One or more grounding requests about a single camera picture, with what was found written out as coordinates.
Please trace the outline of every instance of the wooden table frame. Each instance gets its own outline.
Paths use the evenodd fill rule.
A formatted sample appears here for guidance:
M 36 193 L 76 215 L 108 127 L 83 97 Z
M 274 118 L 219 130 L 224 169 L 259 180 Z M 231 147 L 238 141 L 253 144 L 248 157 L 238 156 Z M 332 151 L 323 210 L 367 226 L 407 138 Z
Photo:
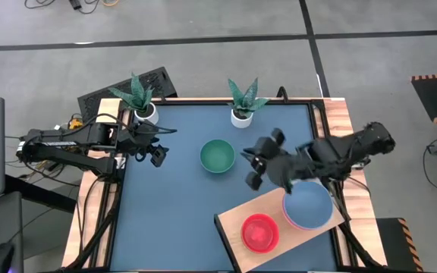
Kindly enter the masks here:
M 270 98 L 270 104 L 288 104 L 287 99 Z M 166 105 L 211 105 L 220 102 L 230 102 L 231 98 L 168 98 L 165 102 L 162 99 L 153 99 L 157 105 L 165 103 Z M 310 110 L 310 117 L 312 123 L 316 124 L 315 136 L 323 137 L 325 135 L 344 136 L 353 133 L 350 116 L 347 110 L 347 104 L 344 99 L 318 99 L 318 98 L 289 98 L 289 102 L 299 101 L 310 102 L 312 108 Z M 103 99 L 99 107 L 99 113 L 108 113 L 119 117 L 124 122 L 130 122 L 131 115 L 129 111 L 120 113 L 119 105 L 120 99 Z M 99 117 L 98 122 L 114 122 L 107 117 Z M 103 157 L 109 156 L 102 152 L 90 152 L 89 156 Z M 362 171 L 353 171 L 352 177 L 358 179 L 366 184 L 365 177 Z M 83 174 L 80 185 L 79 196 L 77 204 L 80 211 L 83 211 L 83 202 L 89 191 L 90 185 L 96 177 L 90 171 Z M 97 183 L 91 192 L 86 208 L 86 226 L 83 230 L 83 245 L 85 246 L 96 231 L 98 223 L 102 222 L 106 213 L 114 201 L 115 194 L 120 193 L 120 188 L 117 185 L 108 185 L 104 183 Z M 344 204 L 347 208 L 348 214 L 351 217 L 349 222 L 351 230 L 354 232 L 357 239 L 362 243 L 363 247 L 370 253 L 370 255 L 379 263 L 385 265 L 385 255 L 383 252 L 382 242 L 379 236 L 379 230 L 376 225 L 376 219 L 373 212 L 372 203 L 369 194 L 356 184 L 345 181 L 343 198 Z M 115 227 L 117 219 L 108 227 L 107 231 L 102 236 L 100 244 L 91 255 L 86 263 L 86 267 L 109 267 L 110 258 L 112 257 L 112 244 L 114 243 Z M 351 248 L 345 240 L 343 234 L 337 230 L 332 233 L 336 236 L 338 249 L 337 263 L 340 265 L 356 265 L 357 257 L 352 255 Z M 71 230 L 68 236 L 67 247 L 65 249 L 62 266 L 72 263 L 79 253 L 80 235 L 77 220 L 77 212 L 74 213 Z

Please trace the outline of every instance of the blue bowl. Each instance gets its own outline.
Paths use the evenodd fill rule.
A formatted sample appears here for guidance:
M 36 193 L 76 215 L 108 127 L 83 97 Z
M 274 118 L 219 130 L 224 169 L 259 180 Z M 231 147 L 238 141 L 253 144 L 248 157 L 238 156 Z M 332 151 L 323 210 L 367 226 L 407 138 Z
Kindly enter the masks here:
M 314 230 L 328 223 L 333 215 L 333 201 L 323 185 L 298 181 L 291 194 L 285 194 L 283 210 L 297 228 Z

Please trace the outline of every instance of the potted plant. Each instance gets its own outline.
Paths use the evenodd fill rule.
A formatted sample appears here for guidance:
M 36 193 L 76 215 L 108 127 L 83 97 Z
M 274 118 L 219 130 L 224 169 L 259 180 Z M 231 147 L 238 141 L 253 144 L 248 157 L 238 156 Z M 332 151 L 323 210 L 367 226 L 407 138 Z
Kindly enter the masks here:
M 257 78 L 249 86 L 249 89 L 242 94 L 237 84 L 228 79 L 228 86 L 231 89 L 234 104 L 229 103 L 232 107 L 231 121 L 237 128 L 245 128 L 252 122 L 254 112 L 261 109 L 269 100 L 264 98 L 256 99 L 257 96 Z
M 139 77 L 131 74 L 130 91 L 131 94 L 124 93 L 117 88 L 109 88 L 114 96 L 121 98 L 130 110 L 134 110 L 134 116 L 138 121 L 149 121 L 152 124 L 158 123 L 158 111 L 156 106 L 151 102 L 152 89 L 144 90 Z

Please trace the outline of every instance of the red bowl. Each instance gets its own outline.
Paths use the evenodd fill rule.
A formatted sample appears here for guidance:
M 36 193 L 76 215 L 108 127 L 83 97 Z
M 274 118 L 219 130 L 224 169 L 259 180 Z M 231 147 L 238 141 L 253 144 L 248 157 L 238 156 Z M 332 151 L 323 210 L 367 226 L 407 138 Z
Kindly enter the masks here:
M 279 241 L 278 225 L 268 215 L 255 214 L 242 224 L 242 242 L 255 253 L 268 253 Z

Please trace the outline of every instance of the wooden board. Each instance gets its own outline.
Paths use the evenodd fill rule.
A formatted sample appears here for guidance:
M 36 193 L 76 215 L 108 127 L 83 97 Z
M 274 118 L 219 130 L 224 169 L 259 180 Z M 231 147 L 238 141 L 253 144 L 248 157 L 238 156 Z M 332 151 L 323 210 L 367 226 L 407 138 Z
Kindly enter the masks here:
M 228 210 L 218 216 L 222 228 L 227 235 L 232 252 L 242 272 L 250 271 L 259 265 L 274 259 L 275 257 L 301 245 L 308 240 L 336 227 L 344 221 L 340 212 L 336 209 L 330 221 L 320 229 L 314 231 L 300 230 L 288 222 L 283 213 L 282 200 L 285 190 L 278 188 L 250 200 L 240 206 Z M 279 229 L 279 241 L 276 248 L 265 254 L 253 253 L 242 242 L 241 228 L 247 217 L 262 213 L 271 216 Z
M 231 98 L 168 98 L 170 102 L 173 101 L 217 101 L 223 100 L 224 102 Z M 272 98 L 273 100 L 282 100 L 280 98 Z M 318 99 L 318 98 L 290 98 L 290 99 Z M 119 99 L 103 99 L 101 100 L 101 107 L 99 113 L 109 113 L 110 115 L 117 115 Z M 347 103 L 344 99 L 323 99 L 325 103 L 326 115 L 329 122 L 329 128 L 332 135 L 344 136 L 349 133 L 353 133 L 351 126 L 350 116 L 347 110 Z M 99 121 L 110 121 L 109 119 L 102 117 Z M 90 156 L 101 157 L 105 154 L 90 153 Z M 355 172 L 353 175 L 356 179 L 365 183 L 365 177 L 362 171 Z M 95 177 L 90 172 L 86 172 L 83 175 L 81 188 L 79 191 L 79 205 L 81 211 L 83 211 L 83 201 L 85 200 L 86 193 L 90 187 L 90 184 L 94 181 Z M 97 215 L 99 213 L 99 206 L 102 199 L 102 187 L 103 185 L 96 185 L 93 189 L 93 194 L 89 197 L 87 204 L 86 214 L 86 226 L 84 227 L 84 242 L 86 243 L 95 232 L 95 226 L 97 221 Z M 379 231 L 375 223 L 375 216 L 372 209 L 372 203 L 368 193 L 364 190 L 359 190 L 356 185 L 346 183 L 344 188 L 345 199 L 347 200 L 347 210 L 351 214 L 354 220 L 351 221 L 351 228 L 354 234 L 357 236 L 362 245 L 370 252 L 372 257 L 382 264 L 385 264 L 385 255 L 383 253 L 382 242 L 380 240 Z M 338 230 L 339 243 L 341 248 L 341 255 L 344 265 L 349 265 L 347 255 L 347 244 L 344 240 L 342 233 Z M 97 259 L 97 265 L 103 265 L 105 249 L 107 247 L 107 235 L 101 239 L 99 248 L 99 257 Z M 79 234 L 77 223 L 77 212 L 74 213 L 72 225 L 68 237 L 67 247 L 65 249 L 65 255 L 62 262 L 62 266 L 66 266 L 74 261 L 79 251 Z

